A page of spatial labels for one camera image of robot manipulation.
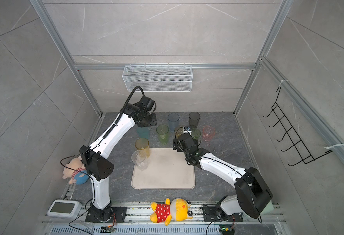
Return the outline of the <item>tall green plastic cup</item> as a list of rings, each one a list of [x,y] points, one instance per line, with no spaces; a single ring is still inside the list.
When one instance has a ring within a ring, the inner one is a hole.
[[[167,125],[159,125],[156,129],[161,144],[166,145],[169,141],[169,127]]]

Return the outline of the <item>tall amber plastic cup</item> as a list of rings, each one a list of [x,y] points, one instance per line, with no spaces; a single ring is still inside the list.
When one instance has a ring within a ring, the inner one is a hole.
[[[140,150],[147,158],[150,157],[149,140],[146,138],[137,139],[135,147]]]

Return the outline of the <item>beige plastic tray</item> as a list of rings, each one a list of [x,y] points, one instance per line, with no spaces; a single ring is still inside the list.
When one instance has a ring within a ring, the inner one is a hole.
[[[134,189],[191,190],[195,187],[194,167],[185,155],[171,148],[152,148],[144,170],[134,167],[131,186]]]

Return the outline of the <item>clear plastic cup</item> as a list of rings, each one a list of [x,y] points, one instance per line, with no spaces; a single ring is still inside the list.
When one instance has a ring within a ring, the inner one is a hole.
[[[131,156],[135,167],[139,170],[146,170],[148,167],[147,154],[143,150],[136,150]]]

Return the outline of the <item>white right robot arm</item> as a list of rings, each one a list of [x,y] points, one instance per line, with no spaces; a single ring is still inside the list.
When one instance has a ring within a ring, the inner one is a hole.
[[[234,196],[224,196],[215,206],[216,217],[227,220],[244,213],[262,222],[262,212],[271,203],[273,194],[260,172],[232,165],[204,148],[200,148],[191,134],[184,133],[173,140],[173,149],[185,154],[188,165],[208,171],[235,189]]]

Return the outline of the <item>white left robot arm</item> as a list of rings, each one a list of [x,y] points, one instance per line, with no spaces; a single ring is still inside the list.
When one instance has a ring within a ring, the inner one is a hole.
[[[128,96],[119,114],[107,130],[90,146],[81,146],[81,157],[92,185],[93,198],[89,213],[106,222],[112,214],[109,195],[109,176],[114,164],[108,158],[122,137],[135,125],[141,128],[157,125],[156,103],[146,97],[141,86],[136,86]]]

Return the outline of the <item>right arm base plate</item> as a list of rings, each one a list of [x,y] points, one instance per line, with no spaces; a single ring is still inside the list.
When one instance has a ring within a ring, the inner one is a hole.
[[[243,222],[241,213],[225,216],[224,212],[220,212],[219,209],[207,205],[202,206],[202,211],[205,222]]]

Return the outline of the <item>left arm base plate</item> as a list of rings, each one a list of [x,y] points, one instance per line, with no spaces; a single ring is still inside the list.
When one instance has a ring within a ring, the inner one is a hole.
[[[96,207],[88,209],[85,222],[92,223],[124,223],[127,207],[110,207],[100,210]]]

